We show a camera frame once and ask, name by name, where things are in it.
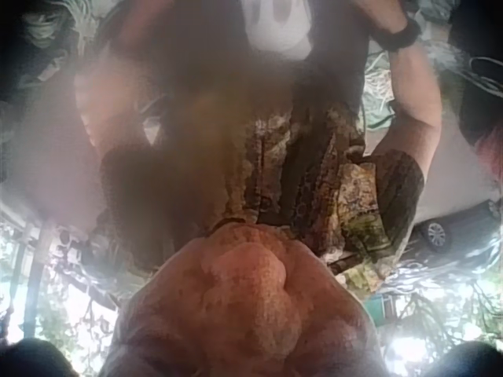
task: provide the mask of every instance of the person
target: person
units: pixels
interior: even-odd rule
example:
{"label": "person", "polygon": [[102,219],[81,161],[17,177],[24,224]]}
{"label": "person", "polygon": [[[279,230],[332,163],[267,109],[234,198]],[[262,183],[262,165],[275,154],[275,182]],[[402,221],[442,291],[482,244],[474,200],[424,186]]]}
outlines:
{"label": "person", "polygon": [[[398,0],[346,2],[390,50],[397,102],[363,156],[316,38],[316,59],[285,61],[238,31],[226,37],[227,24],[244,23],[217,2],[139,3],[112,52],[76,80],[117,236],[137,267],[158,269],[122,309],[101,375],[386,375],[357,298],[400,257],[439,143],[440,93],[416,25]],[[288,15],[288,2],[275,3]],[[204,29],[196,49],[197,24],[179,19],[190,27],[169,43],[182,48],[167,57],[169,121],[152,146],[134,110],[156,92],[152,70],[131,51],[145,51],[161,10],[169,24],[184,7],[223,33]]]}
{"label": "person", "polygon": [[462,78],[444,79],[444,86],[458,113],[461,134],[499,185],[503,182],[502,10],[495,0],[462,0],[449,24],[432,25],[436,42],[447,42],[461,52],[455,51],[460,55],[455,60],[462,62],[463,70],[456,68]]}

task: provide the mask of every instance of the foliage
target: foliage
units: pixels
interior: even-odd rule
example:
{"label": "foliage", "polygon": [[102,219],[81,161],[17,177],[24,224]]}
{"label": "foliage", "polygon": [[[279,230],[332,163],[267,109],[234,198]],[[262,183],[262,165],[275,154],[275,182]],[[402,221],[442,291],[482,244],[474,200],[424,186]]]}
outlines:
{"label": "foliage", "polygon": [[416,339],[424,345],[424,357],[406,361],[409,377],[421,375],[434,360],[453,346],[468,340],[493,346],[503,339],[503,276],[496,265],[481,279],[434,290],[420,290],[398,298],[402,303],[391,333],[383,335],[384,356],[395,357],[393,341]]}
{"label": "foliage", "polygon": [[68,359],[79,348],[77,331],[69,321],[65,302],[68,284],[55,272],[45,271],[39,296],[38,336],[53,343]]}

